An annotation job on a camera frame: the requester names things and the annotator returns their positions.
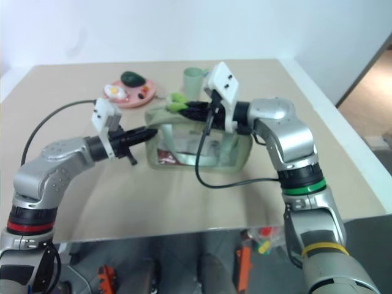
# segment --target light green cup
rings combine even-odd
[[[205,70],[197,67],[188,67],[183,74],[184,95],[189,101],[200,98]]]

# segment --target white wall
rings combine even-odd
[[[392,31],[391,0],[2,0],[2,68],[295,57],[335,103]]]
[[[335,104],[392,33],[392,1],[309,1],[301,26],[294,56]]]

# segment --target pink plate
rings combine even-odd
[[[110,99],[104,91],[104,97],[106,99],[110,99],[113,103],[117,104],[121,108],[134,108],[142,106],[154,97],[156,92],[156,86],[151,80],[146,79],[146,83],[143,86],[137,88],[127,87],[122,83],[121,80],[115,81],[112,83],[113,86],[122,87],[127,93],[127,97],[125,99]]]

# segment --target orange tool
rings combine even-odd
[[[243,246],[240,250],[236,251],[239,270],[238,270],[238,283],[236,285],[238,294],[247,293],[247,283],[249,281],[249,272],[251,271],[251,248]]]
[[[101,294],[115,294],[114,279],[116,278],[115,270],[107,265],[98,269],[99,290]]]

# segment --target beige tabletop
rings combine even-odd
[[[71,101],[100,97],[103,86],[117,80],[125,70],[152,79],[158,85],[158,95],[164,96],[178,91],[186,67],[205,69],[216,63],[132,62],[33,68],[2,104],[0,226],[5,226],[12,205],[12,178],[18,170],[26,140],[49,112]],[[314,134],[320,165],[343,219],[385,213],[360,171],[279,61],[229,60],[227,64],[239,80],[240,100],[281,96],[293,101],[298,116]],[[124,110],[123,128],[144,125],[144,111],[158,103],[163,101],[154,99],[144,107]],[[90,105],[79,105],[52,118],[34,139],[28,160],[36,157],[50,142],[96,135],[90,123],[91,112]],[[144,144],[132,147],[131,151],[138,165],[131,167],[127,159],[106,160],[72,181],[58,209],[55,241],[282,224],[284,203],[278,183],[211,190],[198,183],[192,170],[151,169]],[[235,175],[203,174],[214,184],[275,176],[268,153],[257,145],[241,172]]]

